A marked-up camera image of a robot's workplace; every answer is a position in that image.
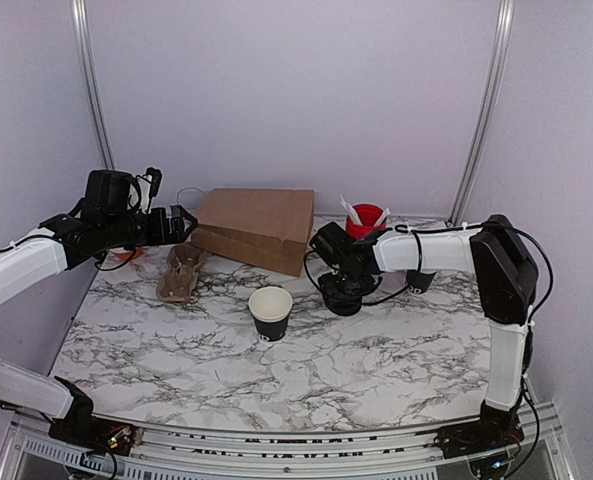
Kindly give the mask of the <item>black paper coffee cup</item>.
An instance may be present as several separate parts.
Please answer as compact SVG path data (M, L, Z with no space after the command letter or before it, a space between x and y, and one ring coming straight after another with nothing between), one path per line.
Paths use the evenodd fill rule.
M259 337L267 342L281 340L286 334L292 307L293 298L282 287L256 290L248 300L248 308Z

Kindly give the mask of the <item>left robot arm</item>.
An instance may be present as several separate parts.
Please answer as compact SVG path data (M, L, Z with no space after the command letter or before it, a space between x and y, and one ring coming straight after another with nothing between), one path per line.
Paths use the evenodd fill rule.
M0 306L46 278L113 249L186 241L198 221L184 207L154 208L162 173L115 170L89 173L83 197L68 213L55 215L0 250ZM91 398L61 377L49 377L0 359L0 408L26 408L47 417L51 437L94 452L126 455L136 428L103 420Z

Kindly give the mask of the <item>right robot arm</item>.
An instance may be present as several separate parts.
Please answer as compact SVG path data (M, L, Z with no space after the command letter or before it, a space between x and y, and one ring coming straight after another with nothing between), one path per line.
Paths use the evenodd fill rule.
M330 272L315 279L327 308L352 316L366 306L385 273L404 272L407 289L427 290L435 273L474 276L480 305L489 322L491 353L485 397L475 421L438 429L435 444L444 458L482 453L520 443L518 409L532 348L538 266L522 236L503 215L486 221L419 230L396 225L360 240L330 222L310 247Z

